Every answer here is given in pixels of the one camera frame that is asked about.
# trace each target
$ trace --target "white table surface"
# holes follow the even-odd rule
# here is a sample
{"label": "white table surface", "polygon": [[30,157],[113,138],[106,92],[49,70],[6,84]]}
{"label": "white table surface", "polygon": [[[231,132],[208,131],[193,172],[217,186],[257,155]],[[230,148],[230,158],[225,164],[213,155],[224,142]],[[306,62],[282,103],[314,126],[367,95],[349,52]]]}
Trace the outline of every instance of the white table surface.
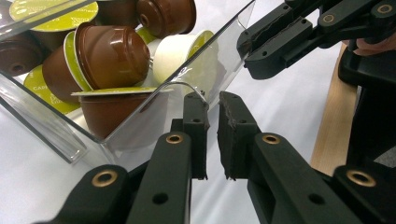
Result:
{"label": "white table surface", "polygon": [[[281,3],[258,0],[250,24]],[[254,80],[243,68],[226,91],[243,98],[263,132],[283,135],[309,161],[339,49],[340,45],[316,49],[267,80]],[[218,113],[218,106],[209,113],[208,180],[192,182],[191,223],[259,223],[247,181],[225,178],[217,144]],[[83,162],[65,163],[3,107],[0,124],[0,223],[52,219],[91,167]]]}

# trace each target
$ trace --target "clear plastic container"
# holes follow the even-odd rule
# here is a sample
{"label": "clear plastic container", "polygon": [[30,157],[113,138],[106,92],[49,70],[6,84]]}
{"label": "clear plastic container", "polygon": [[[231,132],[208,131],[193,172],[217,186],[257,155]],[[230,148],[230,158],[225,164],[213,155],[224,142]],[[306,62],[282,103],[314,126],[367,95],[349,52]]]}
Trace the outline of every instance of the clear plastic container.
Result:
{"label": "clear plastic container", "polygon": [[[0,40],[91,2],[64,1],[0,27]],[[92,166],[113,163],[128,169],[131,161],[148,160],[158,137],[170,131],[172,119],[182,118],[184,95],[196,91],[210,108],[218,103],[219,92],[227,88],[243,65],[236,42],[247,27],[254,3],[225,0],[222,6],[211,6],[210,1],[195,1],[197,22],[191,32],[205,29],[214,36],[104,140],[89,132],[80,109],[64,115],[26,89],[18,78],[0,76],[0,103],[69,163],[83,158]],[[227,5],[234,6],[224,11],[222,7]],[[213,12],[218,21],[200,18],[200,11],[209,8],[221,12]]]}

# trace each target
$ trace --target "mounting hole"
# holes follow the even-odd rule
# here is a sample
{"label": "mounting hole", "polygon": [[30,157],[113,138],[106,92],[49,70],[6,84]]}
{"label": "mounting hole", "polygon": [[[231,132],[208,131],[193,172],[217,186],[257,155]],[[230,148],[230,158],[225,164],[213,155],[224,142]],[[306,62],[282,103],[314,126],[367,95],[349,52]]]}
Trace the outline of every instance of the mounting hole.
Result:
{"label": "mounting hole", "polygon": [[140,22],[142,23],[143,26],[149,27],[149,19],[146,15],[144,14],[140,15]]}
{"label": "mounting hole", "polygon": [[152,197],[152,201],[156,204],[163,204],[168,201],[168,195],[165,193],[158,193]]}
{"label": "mounting hole", "polygon": [[385,14],[385,13],[391,12],[392,10],[393,10],[393,7],[391,5],[382,5],[376,11],[381,14]]}
{"label": "mounting hole", "polygon": [[315,194],[315,193],[310,194],[308,196],[308,199],[309,199],[309,201],[311,201],[312,203],[315,203],[315,204],[325,204],[326,203],[322,196]]}
{"label": "mounting hole", "polygon": [[276,145],[278,143],[280,143],[280,139],[274,135],[271,134],[267,134],[265,136],[262,137],[262,141],[271,144],[271,145]]}
{"label": "mounting hole", "polygon": [[169,144],[179,144],[183,141],[183,137],[178,134],[172,134],[166,137],[166,142]]}
{"label": "mounting hole", "polygon": [[346,172],[346,176],[349,178],[350,181],[354,182],[357,185],[371,188],[376,185],[375,180],[373,179],[372,176],[367,175],[366,173],[362,171],[357,171],[357,170],[348,170]]}
{"label": "mounting hole", "polygon": [[97,188],[103,188],[114,183],[117,180],[117,177],[117,172],[113,170],[104,170],[93,177],[92,184]]}
{"label": "mounting hole", "polygon": [[22,72],[23,70],[25,70],[25,66],[23,64],[14,63],[11,65],[11,72],[19,73]]}

